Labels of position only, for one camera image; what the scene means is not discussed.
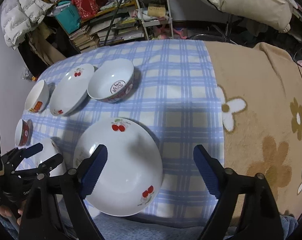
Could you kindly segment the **person's left hand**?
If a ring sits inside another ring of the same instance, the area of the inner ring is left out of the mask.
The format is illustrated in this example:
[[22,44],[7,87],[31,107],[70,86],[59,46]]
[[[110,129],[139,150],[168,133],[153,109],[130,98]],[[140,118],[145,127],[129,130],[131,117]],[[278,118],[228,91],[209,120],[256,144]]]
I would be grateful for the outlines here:
[[[20,207],[18,209],[19,217],[16,219],[16,223],[18,224],[18,226],[20,226],[20,224],[21,224],[25,203],[26,203],[25,200],[22,201],[20,204]],[[2,206],[0,206],[0,215],[4,218],[9,218],[9,217],[12,217],[13,213],[7,206],[2,205]]]

